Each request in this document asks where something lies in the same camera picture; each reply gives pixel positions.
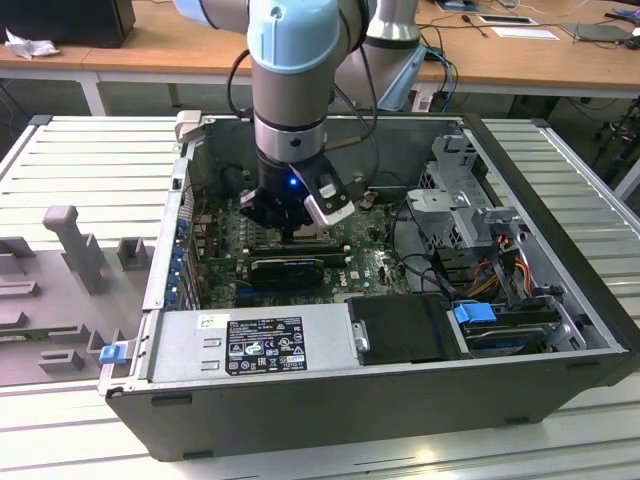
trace table leg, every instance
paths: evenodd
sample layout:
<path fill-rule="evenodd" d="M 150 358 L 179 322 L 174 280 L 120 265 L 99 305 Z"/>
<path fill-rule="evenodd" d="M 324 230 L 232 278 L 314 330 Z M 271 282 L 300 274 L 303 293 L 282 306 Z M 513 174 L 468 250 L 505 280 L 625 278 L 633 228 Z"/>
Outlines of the table leg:
<path fill-rule="evenodd" d="M 616 189 L 613 191 L 616 197 L 625 202 L 629 196 L 635 192 L 640 185 L 640 158 L 631 167 L 629 173 L 620 181 Z"/>
<path fill-rule="evenodd" d="M 82 86 L 84 98 L 87 100 L 87 105 L 89 105 L 91 115 L 99 117 L 109 115 L 109 108 L 102 100 L 100 90 L 98 89 L 97 76 L 95 78 L 86 76 L 78 81 L 80 83 L 80 86 Z"/>
<path fill-rule="evenodd" d="M 171 99 L 171 106 L 179 108 L 180 104 L 180 96 L 178 95 L 178 86 L 175 83 L 169 83 L 167 85 L 169 87 L 169 98 Z"/>

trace floor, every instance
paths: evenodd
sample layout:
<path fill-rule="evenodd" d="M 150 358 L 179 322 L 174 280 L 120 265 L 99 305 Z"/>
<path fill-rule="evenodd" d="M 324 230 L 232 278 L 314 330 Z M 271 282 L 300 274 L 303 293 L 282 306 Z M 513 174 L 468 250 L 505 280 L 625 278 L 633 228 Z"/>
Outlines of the floor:
<path fill-rule="evenodd" d="M 34 114 L 89 115 L 80 86 L 75 82 L 8 80 L 5 88 L 20 108 Z M 180 109 L 171 106 L 166 85 L 136 83 L 103 83 L 100 86 L 113 115 L 174 115 Z M 228 112 L 222 86 L 179 85 L 181 109 L 200 109 L 209 113 Z M 239 106 L 249 105 L 250 87 L 237 87 L 234 98 Z M 449 111 L 469 111 L 485 118 L 504 118 L 511 107 L 511 95 L 455 94 Z M 596 131 L 603 122 L 620 118 L 630 100 L 593 99 L 584 106 L 576 106 L 561 99 L 549 117 L 549 123 L 564 140 L 588 163 L 598 150 Z M 27 118 L 4 93 L 0 92 L 0 158 L 17 138 Z M 620 152 L 622 146 L 612 143 L 596 165 L 600 174 L 607 163 Z"/>

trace power supply label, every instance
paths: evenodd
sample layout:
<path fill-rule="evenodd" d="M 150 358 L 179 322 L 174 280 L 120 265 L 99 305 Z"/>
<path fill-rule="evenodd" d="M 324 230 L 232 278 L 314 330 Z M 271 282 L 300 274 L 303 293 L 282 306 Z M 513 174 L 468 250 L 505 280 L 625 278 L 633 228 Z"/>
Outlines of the power supply label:
<path fill-rule="evenodd" d="M 229 375 L 306 370 L 302 318 L 228 322 L 225 369 Z"/>

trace blue latch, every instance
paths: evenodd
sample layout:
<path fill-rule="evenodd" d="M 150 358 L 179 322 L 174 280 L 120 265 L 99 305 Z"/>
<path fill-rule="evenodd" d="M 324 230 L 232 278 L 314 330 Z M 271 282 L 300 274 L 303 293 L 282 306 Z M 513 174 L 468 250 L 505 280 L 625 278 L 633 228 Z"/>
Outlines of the blue latch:
<path fill-rule="evenodd" d="M 462 303 L 453 309 L 458 323 L 483 323 L 497 320 L 488 303 Z"/>
<path fill-rule="evenodd" d="M 125 358 L 126 354 L 126 345 L 106 345 L 100 350 L 98 361 L 100 365 L 122 365 L 123 363 L 127 363 L 127 359 Z"/>

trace desk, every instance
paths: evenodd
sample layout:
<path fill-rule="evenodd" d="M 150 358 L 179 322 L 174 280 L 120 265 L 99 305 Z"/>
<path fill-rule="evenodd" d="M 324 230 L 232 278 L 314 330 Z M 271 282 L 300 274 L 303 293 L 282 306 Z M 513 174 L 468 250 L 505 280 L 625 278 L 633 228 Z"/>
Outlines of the desk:
<path fill-rule="evenodd" d="M 579 0 L 529 0 L 548 15 L 520 7 L 520 15 L 539 23 L 598 22 L 616 5 L 589 2 L 564 17 Z M 482 4 L 482 10 L 498 14 Z M 0 54 L 0 77 L 43 80 L 74 80 L 81 84 L 93 115 L 105 115 L 98 83 L 143 82 L 223 84 L 233 60 L 246 48 L 243 35 L 221 32 L 197 25 L 181 17 L 172 4 L 135 1 L 136 25 L 120 49 L 62 46 L 62 54 L 23 60 L 7 50 Z M 423 0 L 418 21 L 428 23 L 447 16 L 434 4 Z M 459 15 L 436 20 L 436 25 L 464 26 Z M 613 22 L 629 29 L 624 22 Z M 620 47 L 605 50 L 592 44 L 572 44 L 559 27 L 549 27 L 560 41 L 502 39 L 491 29 L 483 38 L 476 29 L 443 29 L 447 57 L 458 67 L 457 91 L 523 95 L 588 96 L 633 98 L 640 91 L 640 53 Z M 436 41 L 435 31 L 426 30 Z M 250 62 L 238 71 L 236 83 L 249 85 Z M 426 64 L 418 77 L 417 89 L 430 95 L 443 80 L 438 64 Z"/>
<path fill-rule="evenodd" d="M 624 7 L 619 3 L 594 1 L 567 15 L 580 2 L 523 0 L 522 3 L 547 13 L 542 15 L 523 7 L 516 9 L 519 15 L 532 17 L 539 24 L 597 23 L 606 20 L 604 13 L 611 8 Z M 489 5 L 480 5 L 483 13 L 500 15 L 487 9 Z M 468 26 L 459 15 L 437 20 L 445 16 L 448 15 L 435 5 L 423 4 L 417 18 L 421 24 Z M 486 25 L 473 17 L 472 20 L 475 25 Z M 626 22 L 616 21 L 609 25 L 631 30 L 631 24 Z M 500 38 L 490 28 L 483 28 L 489 38 L 483 38 L 474 28 L 441 29 L 447 58 L 460 73 L 458 91 L 611 98 L 634 98 L 640 93 L 638 52 L 622 46 L 609 50 L 586 42 L 573 43 L 569 34 L 560 27 L 544 29 L 560 40 Z M 439 44 L 434 29 L 425 29 L 424 33 L 432 45 Z M 440 65 L 425 65 L 419 80 L 432 84 L 433 76 L 441 72 Z"/>

